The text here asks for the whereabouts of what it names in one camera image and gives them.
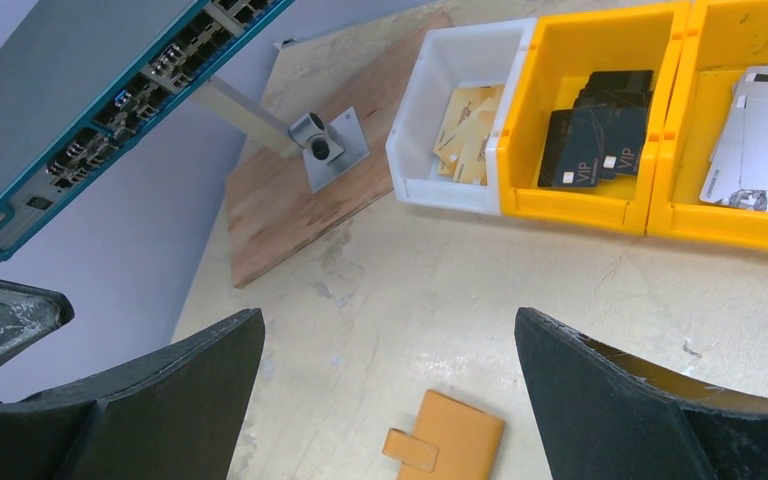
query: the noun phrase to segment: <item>storage bin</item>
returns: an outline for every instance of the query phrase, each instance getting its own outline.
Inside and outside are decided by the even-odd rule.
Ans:
[[[495,152],[485,153],[487,186],[436,174],[432,152],[452,91],[505,84],[493,130],[502,130],[536,20],[522,19],[432,30],[426,34],[393,129],[387,159],[402,202],[499,215]]]
[[[643,234],[655,161],[690,4],[540,17],[498,142],[503,215]],[[553,110],[572,108],[592,72],[653,70],[654,96],[637,177],[590,189],[537,187]]]
[[[693,6],[658,158],[652,235],[768,250],[768,213],[708,205],[699,193],[746,67],[768,64],[768,0]]]

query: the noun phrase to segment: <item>metal stand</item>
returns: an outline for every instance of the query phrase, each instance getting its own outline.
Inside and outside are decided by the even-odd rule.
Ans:
[[[369,156],[354,108],[328,124],[307,113],[289,126],[217,77],[190,98],[284,158],[301,152],[313,193]]]

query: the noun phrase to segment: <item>wallet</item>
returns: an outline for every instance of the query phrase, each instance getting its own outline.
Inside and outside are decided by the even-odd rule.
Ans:
[[[391,428],[383,453],[402,462],[398,480],[485,480],[504,429],[501,418],[428,390],[413,433]]]

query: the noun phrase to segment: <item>black card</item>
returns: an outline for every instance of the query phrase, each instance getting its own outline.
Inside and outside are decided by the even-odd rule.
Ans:
[[[552,186],[593,188],[599,185],[605,149],[605,135],[611,109],[577,108],[561,152]]]
[[[652,92],[633,92],[629,90],[581,90],[574,107],[607,106],[613,108],[638,107],[649,108]]]
[[[584,87],[588,91],[627,90],[630,92],[648,92],[652,85],[652,70],[631,70],[617,72],[593,72]]]
[[[644,108],[617,108],[607,127],[602,172],[615,175],[637,175],[640,155],[646,142]]]
[[[543,147],[543,163],[540,164],[538,187],[551,187],[555,171],[561,161],[561,153],[567,140],[572,121],[572,110],[555,110],[549,117],[549,130],[546,133],[546,145]]]

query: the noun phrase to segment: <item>wooden board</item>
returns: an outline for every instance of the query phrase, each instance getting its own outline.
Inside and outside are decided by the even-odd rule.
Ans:
[[[234,286],[248,284],[393,189],[384,151],[387,136],[425,32],[449,25],[445,13],[434,12],[314,108],[332,119],[353,106],[369,145],[370,156],[334,183],[312,194],[301,155],[284,159],[265,149],[228,175],[225,205]]]

